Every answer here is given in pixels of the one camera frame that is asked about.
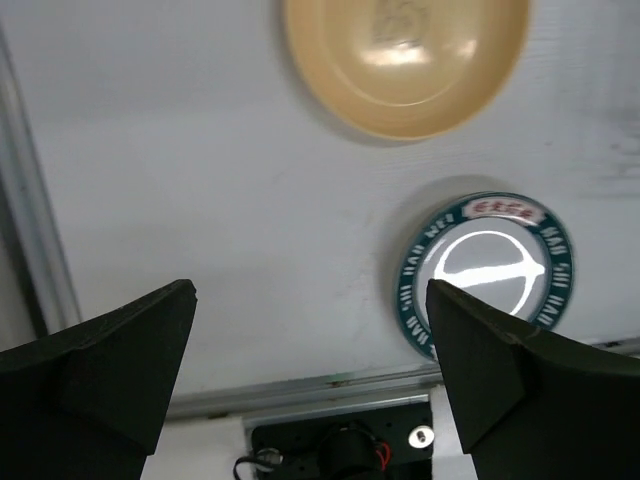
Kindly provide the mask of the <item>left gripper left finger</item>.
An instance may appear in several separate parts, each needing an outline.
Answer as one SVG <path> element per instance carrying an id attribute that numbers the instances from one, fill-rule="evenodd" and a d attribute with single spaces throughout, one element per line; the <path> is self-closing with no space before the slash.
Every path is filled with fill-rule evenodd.
<path id="1" fill-rule="evenodd" d="M 138 479 L 197 305 L 192 281 L 1 354 L 4 479 Z"/>

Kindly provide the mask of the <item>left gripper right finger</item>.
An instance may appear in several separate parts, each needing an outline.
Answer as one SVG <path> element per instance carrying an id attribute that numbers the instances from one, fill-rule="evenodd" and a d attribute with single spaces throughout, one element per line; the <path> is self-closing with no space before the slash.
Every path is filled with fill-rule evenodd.
<path id="1" fill-rule="evenodd" d="M 497 310 L 444 280 L 426 310 L 480 479 L 636 479 L 639 361 Z"/>

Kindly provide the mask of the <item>grey patterned plate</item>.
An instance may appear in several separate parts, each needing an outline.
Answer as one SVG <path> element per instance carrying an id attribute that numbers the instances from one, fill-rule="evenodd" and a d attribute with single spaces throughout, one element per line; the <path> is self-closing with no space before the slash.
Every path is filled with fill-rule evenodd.
<path id="1" fill-rule="evenodd" d="M 432 211 L 406 249 L 394 286 L 396 318 L 409 344 L 435 360 L 430 280 L 552 330 L 569 305 L 574 273 L 570 237 L 550 209 L 515 193 L 469 194 Z"/>

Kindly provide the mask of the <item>yellow plate with drawing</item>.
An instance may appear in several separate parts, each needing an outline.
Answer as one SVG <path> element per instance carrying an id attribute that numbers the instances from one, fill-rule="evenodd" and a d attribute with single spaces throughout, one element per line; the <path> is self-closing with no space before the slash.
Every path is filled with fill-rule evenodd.
<path id="1" fill-rule="evenodd" d="M 313 97 L 372 136 L 443 134 L 500 93 L 526 43 L 528 1 L 285 1 L 288 50 Z"/>

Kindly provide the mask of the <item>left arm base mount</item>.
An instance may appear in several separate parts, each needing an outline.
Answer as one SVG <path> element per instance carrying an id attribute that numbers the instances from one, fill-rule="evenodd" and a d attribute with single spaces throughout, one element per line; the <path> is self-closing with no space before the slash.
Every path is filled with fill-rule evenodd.
<path id="1" fill-rule="evenodd" d="M 426 398 L 258 426 L 246 466 L 255 479 L 431 479 L 435 433 Z"/>

